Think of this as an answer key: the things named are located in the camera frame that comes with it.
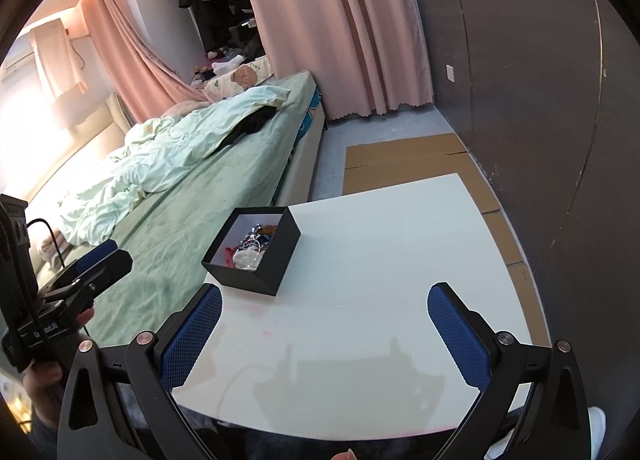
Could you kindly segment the left hand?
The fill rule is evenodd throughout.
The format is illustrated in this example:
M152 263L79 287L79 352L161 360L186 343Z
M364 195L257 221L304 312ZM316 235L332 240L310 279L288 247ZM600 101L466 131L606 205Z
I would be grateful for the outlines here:
M23 388L32 402L35 415L47 428L56 431L60 420L63 371L57 362L33 362L26 370Z

